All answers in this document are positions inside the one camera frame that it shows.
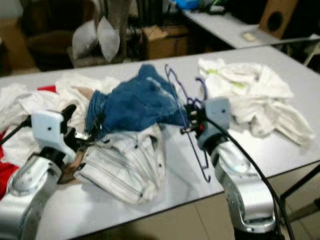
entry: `floor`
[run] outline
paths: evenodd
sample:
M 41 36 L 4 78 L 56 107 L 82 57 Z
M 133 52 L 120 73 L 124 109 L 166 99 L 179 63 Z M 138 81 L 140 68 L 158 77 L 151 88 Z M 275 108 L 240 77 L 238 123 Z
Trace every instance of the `floor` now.
M 318 163 L 270 178 L 283 193 Z M 287 199 L 287 212 L 297 210 L 320 197 L 320 174 Z M 320 211 L 292 224 L 297 240 L 320 240 Z M 224 193 L 177 207 L 76 240 L 232 240 L 234 239 Z

